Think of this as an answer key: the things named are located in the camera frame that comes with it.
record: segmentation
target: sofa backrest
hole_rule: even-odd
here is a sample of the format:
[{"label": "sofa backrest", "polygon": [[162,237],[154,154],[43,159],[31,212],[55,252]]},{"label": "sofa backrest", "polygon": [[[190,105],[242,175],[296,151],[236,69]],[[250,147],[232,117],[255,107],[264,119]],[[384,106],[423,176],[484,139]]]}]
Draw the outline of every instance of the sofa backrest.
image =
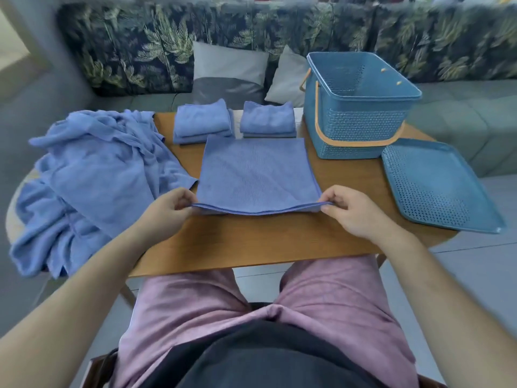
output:
[{"label": "sofa backrest", "polygon": [[517,5],[380,5],[373,50],[415,83],[517,77]]},{"label": "sofa backrest", "polygon": [[57,23],[100,96],[189,92],[193,41],[266,51],[364,51],[374,8],[329,3],[63,5]]}]

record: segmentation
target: forearm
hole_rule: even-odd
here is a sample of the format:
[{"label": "forearm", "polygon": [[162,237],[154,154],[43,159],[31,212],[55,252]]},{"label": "forearm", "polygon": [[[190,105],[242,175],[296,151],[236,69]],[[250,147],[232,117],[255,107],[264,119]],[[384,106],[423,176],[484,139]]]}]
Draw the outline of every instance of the forearm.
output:
[{"label": "forearm", "polygon": [[380,242],[436,363],[452,388],[515,386],[517,342],[449,275],[417,238]]},{"label": "forearm", "polygon": [[0,340],[2,386],[68,387],[146,248],[131,229],[122,233],[8,332]]}]

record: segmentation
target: pillow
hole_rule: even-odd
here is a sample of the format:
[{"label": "pillow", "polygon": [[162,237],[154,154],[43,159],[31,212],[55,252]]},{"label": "pillow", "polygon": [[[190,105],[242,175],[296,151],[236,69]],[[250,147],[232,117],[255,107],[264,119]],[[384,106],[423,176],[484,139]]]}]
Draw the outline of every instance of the pillow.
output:
[{"label": "pillow", "polygon": [[300,83],[308,69],[307,59],[286,45],[278,60],[278,68],[266,101],[280,104],[291,101],[295,108],[303,107],[305,92],[300,90]]},{"label": "pillow", "polygon": [[194,84],[196,104],[210,104],[223,98],[229,109],[242,110],[244,102],[264,103],[264,77],[269,54],[194,42]]}]

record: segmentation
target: folded blue cloth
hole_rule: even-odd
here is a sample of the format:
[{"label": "folded blue cloth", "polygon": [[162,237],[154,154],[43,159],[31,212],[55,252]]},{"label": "folded blue cloth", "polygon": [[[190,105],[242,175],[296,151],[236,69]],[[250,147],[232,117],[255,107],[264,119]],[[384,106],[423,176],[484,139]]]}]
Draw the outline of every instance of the folded blue cloth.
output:
[{"label": "folded blue cloth", "polygon": [[319,210],[320,196],[302,138],[208,137],[195,206],[268,215]]},{"label": "folded blue cloth", "polygon": [[63,269],[74,274],[159,195],[196,182],[152,116],[75,112],[29,141],[48,153],[36,162],[40,178],[25,184],[16,205],[25,231],[10,255],[20,274],[45,266],[54,278]]},{"label": "folded blue cloth", "polygon": [[246,101],[240,131],[244,137],[296,137],[293,104],[273,106]]},{"label": "folded blue cloth", "polygon": [[174,119],[173,142],[191,144],[206,142],[209,134],[233,136],[233,112],[224,99],[210,105],[182,105]]}]

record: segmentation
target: person's left arm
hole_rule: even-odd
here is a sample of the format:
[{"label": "person's left arm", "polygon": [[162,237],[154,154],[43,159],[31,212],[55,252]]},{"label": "person's left arm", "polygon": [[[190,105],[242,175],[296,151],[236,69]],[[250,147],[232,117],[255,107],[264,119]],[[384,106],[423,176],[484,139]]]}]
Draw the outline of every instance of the person's left arm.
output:
[{"label": "person's left arm", "polygon": [[68,388],[140,256],[176,234],[194,202],[184,188],[160,196],[0,339],[2,387]]}]

